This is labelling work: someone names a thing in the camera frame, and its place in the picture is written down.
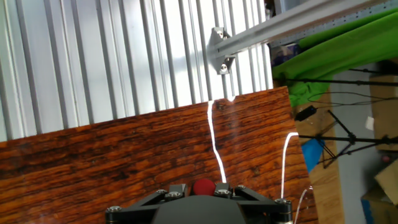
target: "white corrugated panel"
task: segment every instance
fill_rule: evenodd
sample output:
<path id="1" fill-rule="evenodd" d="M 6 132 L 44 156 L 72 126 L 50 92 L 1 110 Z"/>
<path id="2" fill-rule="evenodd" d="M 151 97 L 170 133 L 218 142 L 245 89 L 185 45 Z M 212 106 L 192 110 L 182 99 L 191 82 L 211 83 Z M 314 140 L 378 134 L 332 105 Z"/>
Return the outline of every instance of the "white corrugated panel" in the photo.
<path id="1" fill-rule="evenodd" d="M 229 75 L 213 27 L 265 21 L 263 0 L 0 0 L 0 141 L 272 88 L 266 45 Z"/>

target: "wooden panel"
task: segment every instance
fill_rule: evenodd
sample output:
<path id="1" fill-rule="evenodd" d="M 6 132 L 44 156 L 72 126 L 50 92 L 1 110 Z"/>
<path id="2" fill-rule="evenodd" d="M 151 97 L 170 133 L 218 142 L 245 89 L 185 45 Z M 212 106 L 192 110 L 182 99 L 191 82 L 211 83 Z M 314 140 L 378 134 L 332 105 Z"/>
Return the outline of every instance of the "wooden panel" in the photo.
<path id="1" fill-rule="evenodd" d="M 170 184 L 221 181 L 208 103 L 0 143 L 1 222 L 103 222 Z M 296 132 L 286 88 L 212 105 L 215 145 L 231 185 L 280 198 L 282 148 Z M 286 157 L 285 197 L 297 208 L 310 187 L 298 137 Z M 317 223 L 312 191 L 299 222 Z"/>
<path id="2" fill-rule="evenodd" d="M 317 100 L 319 102 L 330 103 L 330 94 L 324 94 Z M 295 113 L 313 105 L 316 108 L 327 106 L 324 103 L 307 103 L 293 109 Z M 334 119 L 327 113 L 332 108 L 320 108 L 316 114 L 304 121 L 296 121 L 297 131 L 301 135 L 314 136 L 324 130 Z M 335 130 L 331 128 L 324 136 L 335 137 Z M 300 138 L 300 143 L 304 144 L 309 139 Z M 337 154 L 336 142 L 325 141 L 326 146 Z M 317 165 L 310 173 L 310 180 L 317 205 L 318 220 L 322 224 L 342 223 L 344 224 L 343 197 L 341 195 L 340 175 L 338 162 L 332 163 L 327 169 Z"/>

